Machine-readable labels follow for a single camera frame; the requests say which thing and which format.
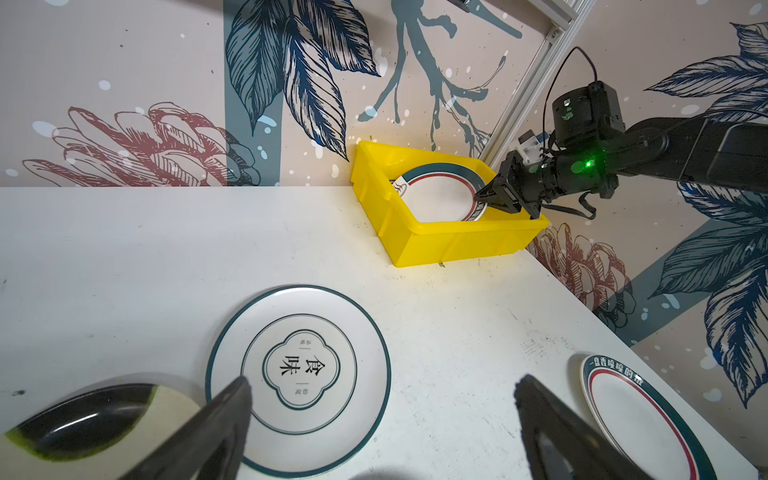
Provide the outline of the yellow plastic bin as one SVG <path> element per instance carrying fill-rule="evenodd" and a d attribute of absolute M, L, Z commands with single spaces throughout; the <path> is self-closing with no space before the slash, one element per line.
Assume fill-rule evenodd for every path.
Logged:
<path fill-rule="evenodd" d="M 351 174 L 354 193 L 394 266 L 409 267 L 515 253 L 545 228 L 545 217 L 487 207 L 474 222 L 420 223 L 391 182 L 426 164 L 465 166 L 487 183 L 495 176 L 483 162 L 459 156 L 363 141 Z"/>

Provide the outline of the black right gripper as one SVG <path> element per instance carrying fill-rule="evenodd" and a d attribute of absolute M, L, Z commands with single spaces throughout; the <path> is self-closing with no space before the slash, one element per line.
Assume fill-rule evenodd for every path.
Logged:
<path fill-rule="evenodd" d="M 556 187 L 545 184 L 543 170 L 531 172 L 521 154 L 513 150 L 494 180 L 475 193 L 474 201 L 509 214 L 526 212 L 530 219 L 538 219 L 543 204 L 560 196 Z"/>

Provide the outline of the white plate green red rim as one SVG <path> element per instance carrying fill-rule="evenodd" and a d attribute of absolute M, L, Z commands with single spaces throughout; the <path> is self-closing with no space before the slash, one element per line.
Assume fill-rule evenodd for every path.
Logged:
<path fill-rule="evenodd" d="M 486 182 L 473 170 L 453 163 L 419 166 L 391 182 L 420 223 L 474 222 L 487 205 L 475 200 Z"/>

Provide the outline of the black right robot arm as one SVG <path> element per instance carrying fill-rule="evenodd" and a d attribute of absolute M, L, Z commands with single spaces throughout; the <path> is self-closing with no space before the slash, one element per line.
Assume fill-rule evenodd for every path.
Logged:
<path fill-rule="evenodd" d="M 597 210 L 588 195 L 611 198 L 622 176 L 766 193 L 767 126 L 719 116 L 650 118 L 625 133 L 545 153 L 533 167 L 514 150 L 474 199 L 509 214 L 526 212 L 531 219 L 547 208 L 592 220 Z"/>

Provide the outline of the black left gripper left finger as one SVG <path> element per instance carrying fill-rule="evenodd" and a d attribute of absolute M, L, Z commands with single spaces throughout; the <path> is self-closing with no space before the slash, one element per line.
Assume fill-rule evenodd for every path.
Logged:
<path fill-rule="evenodd" d="M 240 376 L 123 477 L 234 479 L 243 460 L 251 406 L 251 386 Z"/>

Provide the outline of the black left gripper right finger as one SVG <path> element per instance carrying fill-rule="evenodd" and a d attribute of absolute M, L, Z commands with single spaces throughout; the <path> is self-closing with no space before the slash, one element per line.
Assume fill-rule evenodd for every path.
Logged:
<path fill-rule="evenodd" d="M 570 407 L 528 374 L 514 392 L 534 479 L 647 479 Z"/>

